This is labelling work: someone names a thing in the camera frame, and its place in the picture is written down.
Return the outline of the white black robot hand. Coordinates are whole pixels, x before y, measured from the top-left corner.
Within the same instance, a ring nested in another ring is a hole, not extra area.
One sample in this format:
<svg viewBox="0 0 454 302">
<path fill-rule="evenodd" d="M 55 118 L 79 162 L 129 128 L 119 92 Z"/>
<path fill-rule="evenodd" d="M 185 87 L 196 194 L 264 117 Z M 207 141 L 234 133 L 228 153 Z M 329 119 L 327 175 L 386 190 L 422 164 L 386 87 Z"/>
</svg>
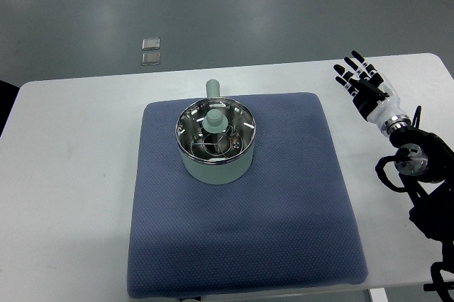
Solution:
<svg viewBox="0 0 454 302">
<path fill-rule="evenodd" d="M 334 65 L 336 81 L 352 96 L 353 105 L 364 120 L 376 125 L 389 137 L 395 130 L 410 124 L 400 108 L 400 98 L 388 79 L 357 51 L 345 57 L 346 66 Z"/>
</svg>

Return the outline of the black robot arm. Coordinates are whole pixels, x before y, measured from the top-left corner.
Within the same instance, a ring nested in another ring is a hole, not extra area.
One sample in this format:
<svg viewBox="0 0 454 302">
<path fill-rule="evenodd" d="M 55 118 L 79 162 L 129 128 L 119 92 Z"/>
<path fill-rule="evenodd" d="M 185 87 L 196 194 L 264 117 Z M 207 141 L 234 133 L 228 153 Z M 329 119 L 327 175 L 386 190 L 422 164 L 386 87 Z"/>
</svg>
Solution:
<svg viewBox="0 0 454 302">
<path fill-rule="evenodd" d="M 394 155 L 380 158 L 375 171 L 379 180 L 397 193 L 409 195 L 414 207 L 409 220 L 428 238 L 441 243 L 442 260 L 431 265 L 432 282 L 424 291 L 435 291 L 442 301 L 452 301 L 453 282 L 453 151 L 435 133 L 419 128 L 421 107 L 413 120 L 389 127 Z"/>
</svg>

